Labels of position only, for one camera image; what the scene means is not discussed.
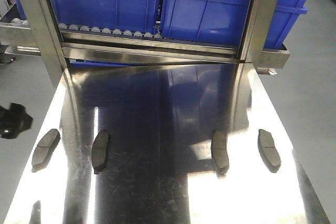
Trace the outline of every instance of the stainless steel table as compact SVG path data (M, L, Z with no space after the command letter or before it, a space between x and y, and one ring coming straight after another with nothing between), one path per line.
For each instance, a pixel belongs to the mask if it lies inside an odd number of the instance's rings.
M5 224L329 223L251 64L66 69L34 149L53 128L60 143L36 173L32 151ZM274 138L277 173L259 129ZM94 174L101 130L111 141ZM214 131L227 137L224 176Z

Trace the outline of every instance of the reflective metal surface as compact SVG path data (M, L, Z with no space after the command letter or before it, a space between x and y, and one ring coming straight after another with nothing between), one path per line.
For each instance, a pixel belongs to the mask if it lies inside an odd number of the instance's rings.
M63 43L64 54L72 59L130 63L135 61L134 53L137 52L136 55L141 56L135 57L137 63L237 62L233 59L236 58L237 49L224 47L224 45L191 41L182 43L182 41L171 39L128 38L84 31L73 33L64 29L62 29L62 35L67 41ZM37 47L31 29L23 25L0 23L0 41L3 45L9 46ZM23 50L18 51L17 54L36 55L36 53L29 54L29 51L24 52ZM290 53L285 47L281 50L264 49L259 66L281 69L285 66L289 56Z
M70 59L96 60L139 64L164 64L187 62L227 62L238 63L237 59L207 56L205 53L131 49L119 47L93 46L85 44L63 43L64 54Z
M60 42L62 41L62 37L51 1L20 1L29 20L29 25L32 28L31 30L41 52L51 82L56 88L67 63L61 49Z
M38 48L34 47L7 47L5 54L7 55L23 55L23 56L41 56Z
M251 0L249 6L238 58L252 62L256 68L273 68L260 65L260 60L277 2L278 0Z
M36 173L30 156L5 224L329 223L252 64L66 70L36 144L53 128L60 143ZM101 130L111 141L95 175ZM226 176L213 169L215 130L227 135Z
M37 47L31 29L17 24L0 23L0 41L6 46Z

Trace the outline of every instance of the gray floor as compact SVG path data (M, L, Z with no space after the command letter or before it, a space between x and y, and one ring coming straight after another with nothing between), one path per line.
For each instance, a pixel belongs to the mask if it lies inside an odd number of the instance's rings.
M336 1L308 0L286 40L291 58L277 77L262 77L331 223L336 223ZM32 130L0 140L0 223L7 213L53 89L39 58L0 66L0 104L21 103Z

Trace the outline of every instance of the metal rail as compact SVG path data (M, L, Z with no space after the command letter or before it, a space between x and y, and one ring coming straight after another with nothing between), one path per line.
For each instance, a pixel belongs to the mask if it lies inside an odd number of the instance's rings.
M50 0L21 2L31 29L27 26L0 23L0 41L3 45L11 46L7 50L8 54L22 52L23 55L36 56L40 52L55 86L67 66L68 59L144 65L252 62L256 68L283 68L289 58L289 52L285 48L264 50L277 0L251 0L239 49L172 39L132 38L60 30Z

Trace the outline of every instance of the black object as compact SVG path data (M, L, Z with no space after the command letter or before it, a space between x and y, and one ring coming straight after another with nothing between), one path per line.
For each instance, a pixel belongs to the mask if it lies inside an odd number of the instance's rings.
M9 110L0 106L0 135L2 138L14 139L25 130L30 129L33 118L26 113L21 104L11 103Z
M270 172L276 173L281 166L280 155L275 148L272 134L265 130L259 130L258 149L261 159Z
M60 134L58 130L51 129L38 142L31 159L31 165L33 166L31 171L33 173L47 167L59 140Z
M211 142L211 157L219 175L224 175L229 170L226 142L226 135L220 131L215 131Z
M102 130L96 136L91 150L92 167L95 174L102 172L107 163L107 147L110 141L110 134Z

